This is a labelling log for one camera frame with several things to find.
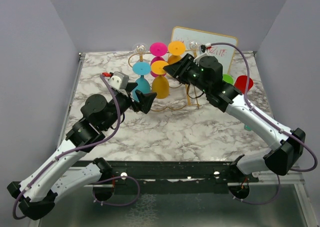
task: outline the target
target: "red clip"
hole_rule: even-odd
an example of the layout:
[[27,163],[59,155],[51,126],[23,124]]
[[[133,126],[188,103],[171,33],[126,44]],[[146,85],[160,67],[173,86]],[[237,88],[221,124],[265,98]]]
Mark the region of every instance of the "red clip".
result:
[[103,72],[102,75],[103,75],[104,77],[111,77],[111,76],[112,76],[112,74],[107,73],[107,72]]

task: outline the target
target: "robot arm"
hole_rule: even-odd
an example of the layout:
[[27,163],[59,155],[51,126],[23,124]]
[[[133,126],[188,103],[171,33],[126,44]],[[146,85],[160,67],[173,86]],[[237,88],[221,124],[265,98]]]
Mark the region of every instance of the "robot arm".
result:
[[[147,114],[157,95],[143,94],[136,90],[139,102],[134,101],[130,93],[137,83],[130,83],[129,77],[121,72],[111,74],[108,84],[115,92],[121,115],[128,109]],[[114,99],[108,102],[101,94],[91,95],[81,112],[83,118],[72,126],[66,139],[47,161],[25,180],[11,182],[7,187],[10,194],[20,201],[19,208],[22,213],[33,220],[45,216],[57,201],[75,189],[97,182],[101,178],[112,177],[112,168],[103,158],[96,158],[86,168],[62,177],[75,162],[105,138],[102,131],[107,131],[118,120]]]
[[[203,45],[201,50],[204,54],[197,58],[187,53],[180,61],[165,66],[164,70],[180,83],[191,84],[202,90],[211,105],[250,126],[269,145],[271,150],[238,157],[235,161],[238,170],[245,175],[267,170],[286,175],[302,155],[303,146],[283,132],[291,133],[302,142],[305,141],[305,132],[299,128],[291,130],[280,124],[251,102],[252,107],[249,108],[240,90],[223,81],[223,67],[214,56],[209,55],[207,48],[207,45]],[[281,131],[265,122],[256,112]]]

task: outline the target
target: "gray wall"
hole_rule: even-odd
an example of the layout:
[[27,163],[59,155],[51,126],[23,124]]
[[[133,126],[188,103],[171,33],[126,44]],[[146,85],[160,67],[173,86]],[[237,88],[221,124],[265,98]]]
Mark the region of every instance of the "gray wall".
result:
[[[320,157],[320,1],[287,0],[257,54],[257,64],[277,120],[306,132],[306,143]],[[301,167],[313,160],[307,151]],[[304,174],[320,220],[320,167]]]
[[169,43],[175,26],[236,36],[258,50],[286,0],[51,0],[82,52]]
[[78,52],[50,0],[0,0],[0,226],[12,218],[7,185],[54,151]]

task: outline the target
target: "purple cable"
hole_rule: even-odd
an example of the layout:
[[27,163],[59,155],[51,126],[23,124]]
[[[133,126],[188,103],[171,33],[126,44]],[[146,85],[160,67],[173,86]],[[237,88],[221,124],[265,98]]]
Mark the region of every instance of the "purple cable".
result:
[[[249,100],[248,100],[248,89],[249,89],[249,81],[250,81],[250,70],[249,70],[249,64],[248,61],[244,55],[244,53],[235,45],[231,44],[231,43],[212,43],[211,46],[217,46],[217,45],[225,45],[225,46],[231,46],[233,48],[235,48],[240,55],[242,56],[244,63],[245,63],[245,67],[246,67],[246,72],[247,72],[247,80],[246,80],[246,85],[245,85],[245,91],[244,91],[244,101],[245,103],[248,105],[248,107],[251,109],[252,105],[250,104]],[[261,113],[259,113],[255,108],[252,108],[253,112],[256,113],[257,116],[259,116],[261,119],[263,119],[265,122],[267,122],[269,125],[271,125],[272,127],[274,127],[276,130],[281,131],[281,128],[278,127],[276,124],[272,123],[270,120],[268,120],[266,117],[264,117]],[[298,139],[297,137],[293,136],[291,133],[288,133],[286,131],[283,131],[282,133],[284,133],[286,136],[294,139],[295,141],[297,141],[300,145],[302,145],[313,157],[314,159],[314,164],[312,167],[307,168],[307,169],[290,169],[291,171],[296,171],[296,172],[310,172],[313,171],[315,168],[317,168],[318,166],[318,158],[315,155],[315,153],[305,144],[303,143],[300,139]]]
[[277,179],[278,179],[278,186],[276,187],[276,193],[275,195],[267,200],[266,202],[251,202],[251,201],[246,201],[246,200],[243,200],[243,199],[240,199],[240,198],[237,198],[235,197],[230,191],[230,194],[233,196],[233,198],[237,201],[240,201],[242,203],[246,203],[246,204],[249,204],[249,205],[254,205],[254,206],[261,206],[261,205],[266,205],[266,204],[269,204],[271,203],[272,201],[275,201],[278,197],[279,197],[279,193],[280,193],[280,189],[281,189],[281,184],[280,184],[280,177],[279,175],[276,175]]
[[[84,150],[86,148],[90,148],[90,147],[94,147],[94,146],[97,146],[97,145],[100,145],[104,142],[107,142],[108,140],[110,140],[113,136],[115,136],[115,134],[118,132],[119,130],[119,127],[120,127],[120,123],[121,123],[121,111],[120,111],[120,106],[119,106],[119,103],[117,101],[117,98],[116,98],[116,95],[114,93],[114,91],[112,90],[112,88],[110,87],[110,85],[108,84],[108,82],[106,81],[105,77],[101,74],[100,75],[100,78],[102,79],[102,81],[104,82],[105,86],[107,87],[107,89],[109,90],[111,96],[112,96],[112,99],[114,101],[114,105],[115,105],[115,109],[116,109],[116,114],[117,114],[117,123],[116,123],[116,127],[114,129],[114,131],[112,132],[112,134],[110,134],[107,138],[103,139],[103,140],[100,140],[98,142],[95,142],[95,143],[91,143],[91,144],[87,144],[87,145],[84,145],[84,146],[81,146],[81,147],[76,147],[76,148],[73,148],[73,149],[70,149],[66,152],[63,152],[61,154],[59,154],[58,156],[55,157],[56,160],[59,160],[61,157],[65,156],[65,155],[68,155],[74,151],[81,151],[81,150]],[[40,178],[40,176],[54,163],[55,161],[50,161],[34,178],[33,180],[31,180],[31,182],[29,184],[27,184],[26,186],[26,189],[30,189],[31,186]],[[18,197],[15,199],[15,202],[13,204],[13,211],[12,211],[12,216],[15,220],[22,220],[24,219],[26,216],[23,215],[23,216],[17,216],[17,213],[16,213],[16,209],[17,209],[17,206],[18,206],[18,203],[19,203],[19,200],[21,199],[21,197],[25,194],[26,190],[22,190],[21,193],[18,195]]]
[[102,205],[107,205],[107,206],[117,206],[117,207],[129,206],[129,205],[132,205],[133,203],[135,203],[140,197],[140,185],[139,185],[138,181],[135,178],[131,177],[131,176],[125,176],[125,177],[116,176],[116,177],[112,177],[112,178],[108,178],[108,179],[105,179],[105,180],[101,180],[101,181],[95,182],[93,184],[94,185],[98,185],[98,184],[102,184],[104,182],[113,181],[113,180],[117,180],[117,179],[121,179],[121,178],[128,178],[128,179],[133,180],[135,182],[135,184],[136,184],[136,186],[138,188],[138,191],[137,191],[136,197],[133,200],[131,200],[128,203],[108,203],[108,202],[104,202],[104,201],[99,201],[97,199],[96,195],[95,195],[94,190],[92,190],[92,196],[94,197],[94,202],[100,203],[101,206]]

